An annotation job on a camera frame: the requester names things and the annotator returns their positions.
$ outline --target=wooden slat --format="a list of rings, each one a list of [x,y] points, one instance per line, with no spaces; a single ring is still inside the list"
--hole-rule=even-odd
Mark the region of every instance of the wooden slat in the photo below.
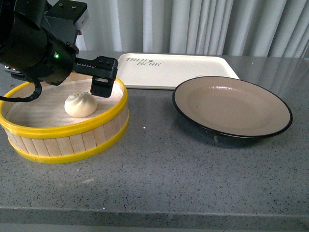
[[[15,135],[15,134],[14,134],[13,136],[14,136],[14,138],[15,138],[17,144],[18,144],[18,148],[21,149],[21,150],[24,151],[24,152],[28,152],[28,151],[27,151],[27,148],[26,148],[26,146],[25,146],[25,144],[24,144],[24,141],[21,139],[21,137],[18,136],[18,135]]]
[[[73,147],[74,153],[80,153],[86,151],[84,141],[81,134],[76,134],[70,136],[71,144]]]
[[[109,140],[110,138],[112,138],[113,136],[114,136],[114,131],[115,131],[115,129],[114,129],[114,127],[112,126],[112,121],[109,121],[109,122],[107,122],[107,123],[105,123],[104,125],[103,125],[103,127],[104,127],[104,134],[105,134],[105,138],[106,138],[106,140]]]
[[[72,147],[72,144],[71,144],[71,140],[70,140],[69,137],[56,138],[56,140],[57,140],[57,143],[59,145],[61,154],[63,156],[74,154],[73,147]]]
[[[99,126],[95,129],[93,129],[93,134],[95,136],[95,139],[96,139],[96,143],[97,143],[97,146],[99,146],[100,144],[104,143],[107,141],[107,138],[105,136],[105,127],[103,126]]]
[[[2,109],[1,109],[1,114],[4,118],[6,118],[6,115],[8,114],[9,110],[11,109],[11,107],[14,105],[13,102],[9,102],[6,101],[3,105],[2,105]]]
[[[26,87],[19,89],[17,92],[13,93],[10,96],[10,98],[17,98],[17,97],[24,98],[25,96],[29,96],[33,91],[34,91],[34,85],[30,84],[27,85]]]
[[[38,154],[37,149],[35,148],[32,139],[25,138],[25,137],[21,137],[21,139],[23,140],[29,154],[31,155]]]
[[[120,115],[117,115],[116,117],[114,117],[114,118],[111,120],[112,127],[113,127],[113,129],[114,129],[114,133],[115,133],[115,131],[118,132],[118,131],[120,130],[119,116],[120,116]]]
[[[32,139],[38,156],[50,156],[43,139]]]
[[[92,130],[82,133],[82,137],[86,150],[90,150],[97,146],[95,135]]]
[[[125,108],[121,112],[121,118],[120,118],[121,128],[124,126],[126,119],[127,119],[127,116],[128,116],[128,108],[127,108],[127,106],[125,106]]]
[[[50,156],[61,156],[61,151],[56,139],[44,139],[44,143]]]
[[[8,131],[5,131],[5,132],[6,132],[6,134],[8,135],[8,138],[11,140],[11,142],[12,142],[16,147],[19,148],[18,143],[17,143],[16,139],[14,138],[13,134],[11,134],[11,133],[8,132]]]

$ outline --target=gray countertop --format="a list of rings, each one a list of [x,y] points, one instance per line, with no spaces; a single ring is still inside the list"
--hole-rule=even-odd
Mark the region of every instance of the gray countertop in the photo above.
[[[86,160],[28,161],[1,128],[0,223],[309,230],[309,61],[223,58],[290,106],[286,132],[215,137],[177,112],[172,91],[137,89],[124,136]],[[1,95],[19,83],[2,68],[0,80]]]

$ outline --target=curtain fold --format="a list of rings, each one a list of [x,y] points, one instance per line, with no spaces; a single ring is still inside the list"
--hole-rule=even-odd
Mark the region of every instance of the curtain fold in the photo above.
[[[309,0],[79,1],[80,50],[303,57],[309,46]]]

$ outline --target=plate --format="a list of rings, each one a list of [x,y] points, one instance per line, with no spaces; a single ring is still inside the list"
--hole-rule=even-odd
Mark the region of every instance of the plate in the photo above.
[[[214,133],[239,138],[264,138],[287,130],[293,121],[288,105],[255,84],[228,77],[187,80],[173,92],[176,109]]]

